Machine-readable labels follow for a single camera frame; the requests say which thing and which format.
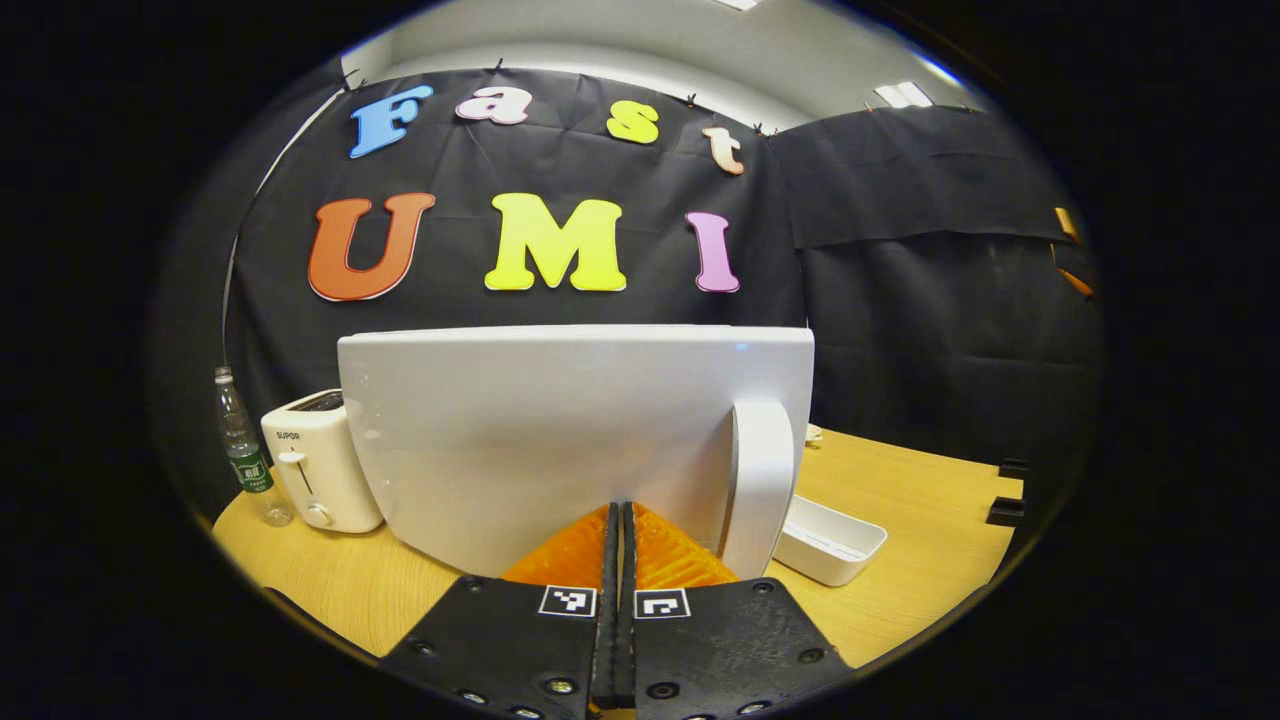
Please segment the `clear plastic bottle green label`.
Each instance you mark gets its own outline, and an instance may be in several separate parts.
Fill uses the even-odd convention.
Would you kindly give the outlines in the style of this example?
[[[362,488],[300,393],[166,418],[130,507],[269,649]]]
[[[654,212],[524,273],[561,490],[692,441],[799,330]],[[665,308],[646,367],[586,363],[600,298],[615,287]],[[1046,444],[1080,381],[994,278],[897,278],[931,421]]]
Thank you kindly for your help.
[[[234,386],[232,369],[216,366],[212,380],[221,445],[241,491],[265,524],[275,528],[289,525],[293,512],[266,465],[252,418]]]

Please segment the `white rectangular tray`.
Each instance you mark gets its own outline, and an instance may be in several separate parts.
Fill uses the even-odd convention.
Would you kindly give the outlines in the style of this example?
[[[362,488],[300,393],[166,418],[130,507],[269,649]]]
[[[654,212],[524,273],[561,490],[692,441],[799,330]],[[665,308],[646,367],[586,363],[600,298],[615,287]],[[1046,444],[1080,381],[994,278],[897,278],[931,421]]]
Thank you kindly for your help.
[[[851,583],[890,533],[874,523],[795,495],[773,560],[829,588]]]

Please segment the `white toaster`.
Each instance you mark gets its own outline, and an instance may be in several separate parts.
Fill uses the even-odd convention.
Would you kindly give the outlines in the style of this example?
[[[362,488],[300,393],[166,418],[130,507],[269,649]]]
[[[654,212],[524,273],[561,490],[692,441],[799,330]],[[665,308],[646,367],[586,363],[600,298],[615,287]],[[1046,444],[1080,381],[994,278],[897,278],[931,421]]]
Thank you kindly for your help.
[[[261,428],[276,479],[308,525],[365,534],[384,524],[356,454],[342,389],[276,407],[262,416]]]

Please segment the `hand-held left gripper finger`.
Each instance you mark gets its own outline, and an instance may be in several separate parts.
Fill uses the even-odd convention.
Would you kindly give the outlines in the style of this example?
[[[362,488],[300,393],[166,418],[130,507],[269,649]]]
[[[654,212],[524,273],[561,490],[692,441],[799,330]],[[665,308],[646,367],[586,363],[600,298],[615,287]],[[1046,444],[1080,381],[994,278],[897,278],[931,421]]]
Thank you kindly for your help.
[[[618,632],[635,720],[783,720],[855,669],[773,577],[728,579],[655,511],[620,511]]]
[[[445,703],[454,720],[590,720],[612,689],[618,618],[620,506],[608,503],[588,559],[599,584],[532,584],[463,575],[379,660]]]

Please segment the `white microwave oven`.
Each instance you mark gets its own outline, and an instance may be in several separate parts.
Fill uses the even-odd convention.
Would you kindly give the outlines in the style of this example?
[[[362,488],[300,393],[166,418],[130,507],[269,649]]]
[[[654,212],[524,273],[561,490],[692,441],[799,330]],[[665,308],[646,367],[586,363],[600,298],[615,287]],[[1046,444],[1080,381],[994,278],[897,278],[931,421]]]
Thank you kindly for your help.
[[[736,577],[778,544],[810,418],[806,327],[503,325],[358,333],[335,351],[393,534],[495,577],[634,501]]]

